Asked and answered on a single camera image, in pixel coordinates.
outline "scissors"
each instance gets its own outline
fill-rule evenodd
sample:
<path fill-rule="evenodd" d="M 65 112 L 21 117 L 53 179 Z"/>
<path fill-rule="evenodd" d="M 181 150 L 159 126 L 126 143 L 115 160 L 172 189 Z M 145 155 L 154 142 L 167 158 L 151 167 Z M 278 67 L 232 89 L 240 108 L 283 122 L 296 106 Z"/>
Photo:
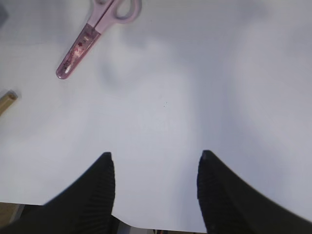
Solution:
<path fill-rule="evenodd" d="M 132 0 L 130 12 L 125 17 L 117 16 L 117 10 L 124 0 L 93 0 L 93 12 L 82 32 L 68 51 L 57 69 L 57 76 L 66 79 L 88 53 L 98 38 L 115 23 L 130 23 L 140 12 L 140 0 Z"/>

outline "white surface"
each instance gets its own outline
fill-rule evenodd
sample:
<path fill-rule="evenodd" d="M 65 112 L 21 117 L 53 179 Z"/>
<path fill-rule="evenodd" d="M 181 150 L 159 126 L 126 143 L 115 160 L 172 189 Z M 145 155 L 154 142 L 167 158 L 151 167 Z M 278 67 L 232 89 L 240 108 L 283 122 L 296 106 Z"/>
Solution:
<path fill-rule="evenodd" d="M 197 164 L 213 150 L 312 220 L 312 1 L 143 0 L 68 80 L 55 70 L 88 0 L 0 0 L 0 201 L 43 204 L 113 152 L 113 214 L 204 232 Z"/>

